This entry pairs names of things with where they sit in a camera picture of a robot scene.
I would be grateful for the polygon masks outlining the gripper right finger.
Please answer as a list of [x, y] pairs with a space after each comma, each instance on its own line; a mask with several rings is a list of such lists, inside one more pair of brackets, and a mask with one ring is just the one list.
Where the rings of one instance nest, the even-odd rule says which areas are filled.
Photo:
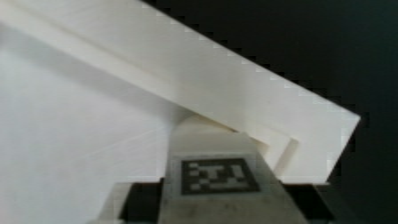
[[292, 207], [276, 224], [355, 224], [355, 214], [330, 184], [282, 185]]

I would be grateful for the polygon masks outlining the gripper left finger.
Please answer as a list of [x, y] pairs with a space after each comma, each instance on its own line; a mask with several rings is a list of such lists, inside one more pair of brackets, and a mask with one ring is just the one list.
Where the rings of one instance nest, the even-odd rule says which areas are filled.
[[97, 218], [86, 224], [157, 224], [163, 179], [118, 182]]

